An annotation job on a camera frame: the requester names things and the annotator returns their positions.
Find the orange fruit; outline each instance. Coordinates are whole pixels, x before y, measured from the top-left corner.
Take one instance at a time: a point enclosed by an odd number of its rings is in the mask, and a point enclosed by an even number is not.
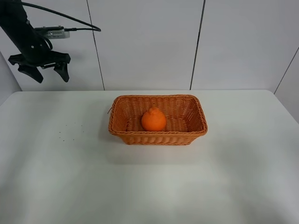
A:
[[[147,132],[160,132],[166,126],[166,117],[154,106],[144,113],[141,125]]]

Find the white table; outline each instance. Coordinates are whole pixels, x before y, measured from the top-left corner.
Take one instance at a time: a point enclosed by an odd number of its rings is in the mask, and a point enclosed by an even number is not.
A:
[[[193,94],[208,133],[128,146],[125,94]],[[297,224],[299,125],[268,91],[18,92],[0,107],[1,224]]]

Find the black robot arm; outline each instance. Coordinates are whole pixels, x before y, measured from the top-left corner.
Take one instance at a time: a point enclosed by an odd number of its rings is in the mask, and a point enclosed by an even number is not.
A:
[[[21,2],[21,0],[0,0],[0,26],[21,52],[21,54],[10,56],[8,61],[12,65],[19,64],[19,72],[30,76],[39,83],[43,81],[43,77],[37,69],[38,67],[42,69],[54,67],[54,71],[56,71],[65,82],[68,82],[67,64],[71,61],[69,54],[51,50],[52,45],[49,39],[38,32],[39,30],[43,31],[43,29],[39,28],[35,30],[31,26],[22,6],[23,4],[35,6],[36,8],[79,21],[53,10]],[[83,21],[79,22],[93,27],[93,29],[90,30],[100,31],[96,26]]]

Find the black cable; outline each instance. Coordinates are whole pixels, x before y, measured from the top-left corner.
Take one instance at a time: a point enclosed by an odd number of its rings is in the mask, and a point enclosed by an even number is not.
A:
[[[96,29],[93,29],[93,28],[64,28],[64,31],[77,31],[77,30],[93,30],[93,31],[97,31]]]
[[[32,7],[32,8],[38,8],[38,9],[41,9],[41,10],[43,10],[43,11],[46,11],[46,12],[49,12],[49,13],[54,13],[54,14],[56,14],[56,15],[60,15],[60,16],[62,16],[62,17],[65,17],[65,18],[68,18],[68,19],[70,19],[70,20],[76,21],[76,22],[78,22],[78,23],[84,24],[84,25],[86,25],[86,26],[92,27],[92,28],[94,28],[94,29],[93,29],[94,31],[98,31],[98,32],[101,31],[100,28],[98,28],[98,27],[96,27],[96,26],[94,26],[94,25],[92,25],[92,24],[89,24],[89,23],[87,23],[87,22],[84,22],[84,21],[75,19],[75,18],[73,18],[73,17],[71,17],[71,16],[65,15],[65,14],[63,14],[63,13],[59,13],[59,12],[54,11],[54,10],[52,10],[52,9],[48,9],[48,8],[45,8],[45,7],[42,7],[42,6],[38,6],[38,5],[34,5],[34,4],[31,4],[31,3],[26,3],[26,2],[22,2],[22,1],[14,1],[14,0],[5,0],[5,1],[6,1],[6,2],[9,2],[9,3],[14,3],[14,4],[19,4],[19,5],[23,5],[23,6]]]

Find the white wall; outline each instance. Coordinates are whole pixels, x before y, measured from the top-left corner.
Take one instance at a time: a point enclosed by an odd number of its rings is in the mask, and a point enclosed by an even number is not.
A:
[[[90,22],[86,0],[27,0],[43,7],[59,11],[77,19]],[[66,28],[86,27],[64,17],[24,7],[28,19],[33,27],[64,26]],[[19,54],[19,50],[0,28],[0,51],[7,60],[9,56]],[[41,84],[25,74],[18,72],[18,66],[9,64],[14,76],[23,91],[53,91],[53,90],[102,90],[99,62],[91,31],[77,31],[71,33],[69,39],[51,40],[55,51],[69,53],[71,63],[68,64],[70,80],[65,83],[53,68],[42,70],[44,80]]]
[[[0,52],[0,105],[20,87]]]
[[[188,90],[203,0],[88,0],[106,90]]]
[[[299,123],[299,54],[286,72],[275,96]]]
[[[275,91],[299,45],[298,0],[207,0],[192,89]]]

